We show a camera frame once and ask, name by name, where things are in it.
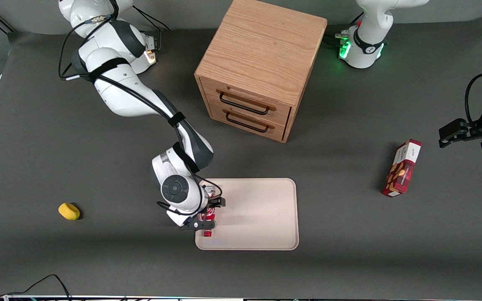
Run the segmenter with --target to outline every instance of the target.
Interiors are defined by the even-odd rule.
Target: gray table
[[[213,145],[201,175],[297,183],[298,248],[197,249],[155,205],[149,177],[172,128],[113,114],[84,80],[61,82],[61,36],[17,34],[0,82],[0,293],[57,273],[74,295],[482,300],[479,142],[437,142],[482,72],[482,19],[396,25],[368,70],[321,49],[287,144],[207,116],[193,72],[213,33],[164,35],[142,81]],[[470,105],[478,116],[482,80]],[[409,138],[423,143],[409,192],[387,198],[379,191]],[[85,218],[62,219],[62,202]],[[50,281],[32,293],[62,291]]]

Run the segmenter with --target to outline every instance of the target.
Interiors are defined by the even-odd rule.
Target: black metal handle
[[[228,120],[229,122],[235,123],[235,124],[240,125],[240,126],[244,126],[245,128],[250,128],[250,129],[253,130],[253,131],[257,131],[257,132],[260,132],[260,133],[265,133],[265,132],[267,132],[267,130],[269,129],[269,125],[266,126],[264,130],[262,130],[262,129],[260,129],[260,128],[255,128],[255,127],[252,126],[252,125],[244,124],[243,122],[239,122],[239,121],[237,121],[237,120],[230,119],[230,118],[228,118],[228,116],[230,116],[230,112],[226,112],[226,120]]]
[[[224,96],[224,92],[220,92],[220,95],[219,95],[219,99],[220,101],[222,101],[223,103],[227,104],[227,105],[232,105],[233,107],[236,107],[236,108],[239,108],[239,109],[243,109],[243,110],[246,110],[246,111],[249,111],[249,112],[252,112],[252,113],[255,113],[255,114],[259,114],[259,115],[265,115],[269,112],[269,109],[270,107],[267,107],[265,109],[265,111],[258,111],[258,110],[254,110],[252,108],[249,108],[249,107],[245,107],[244,105],[240,105],[238,103],[235,103],[235,102],[231,102],[231,101],[228,101],[224,98],[222,98]]]

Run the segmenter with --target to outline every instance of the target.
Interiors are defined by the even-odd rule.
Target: yellow sponge
[[[79,218],[79,215],[81,214],[79,212],[79,209],[70,203],[62,203],[59,206],[59,213],[69,221],[75,221]]]

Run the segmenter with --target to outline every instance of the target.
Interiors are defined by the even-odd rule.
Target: wooden drawer cabinet
[[[286,142],[326,19],[233,0],[195,78],[209,116]]]

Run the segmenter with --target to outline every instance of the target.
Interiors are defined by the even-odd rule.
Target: drawer
[[[256,120],[263,120],[286,126],[291,108],[272,102],[265,97],[258,97],[224,83],[201,78],[209,107],[222,107],[237,111]]]
[[[285,130],[283,125],[267,122],[265,120],[259,120],[257,118],[253,118],[224,107],[213,106],[209,109],[211,111],[212,118],[215,120],[269,139],[282,141]]]

